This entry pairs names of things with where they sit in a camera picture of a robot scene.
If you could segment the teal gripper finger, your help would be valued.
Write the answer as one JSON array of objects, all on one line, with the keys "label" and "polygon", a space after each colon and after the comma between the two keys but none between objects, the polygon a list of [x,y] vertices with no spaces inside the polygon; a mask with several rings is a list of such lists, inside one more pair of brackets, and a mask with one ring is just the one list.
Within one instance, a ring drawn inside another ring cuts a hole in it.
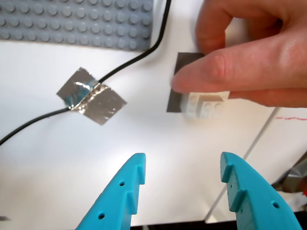
[{"label": "teal gripper finger", "polygon": [[279,193],[244,159],[230,152],[220,158],[221,181],[239,230],[300,230],[294,212]]},{"label": "teal gripper finger", "polygon": [[137,214],[140,185],[145,184],[146,155],[132,155],[96,199],[76,229],[129,230]]}]

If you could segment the bare human hand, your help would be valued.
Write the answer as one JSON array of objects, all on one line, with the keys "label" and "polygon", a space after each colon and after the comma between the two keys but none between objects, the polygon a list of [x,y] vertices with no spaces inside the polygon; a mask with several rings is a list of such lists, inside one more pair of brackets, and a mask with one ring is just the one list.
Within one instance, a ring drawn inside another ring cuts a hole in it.
[{"label": "bare human hand", "polygon": [[[252,40],[226,47],[233,18],[246,21]],[[306,1],[206,0],[195,32],[204,57],[173,77],[174,91],[228,91],[268,107],[306,107]]]}]

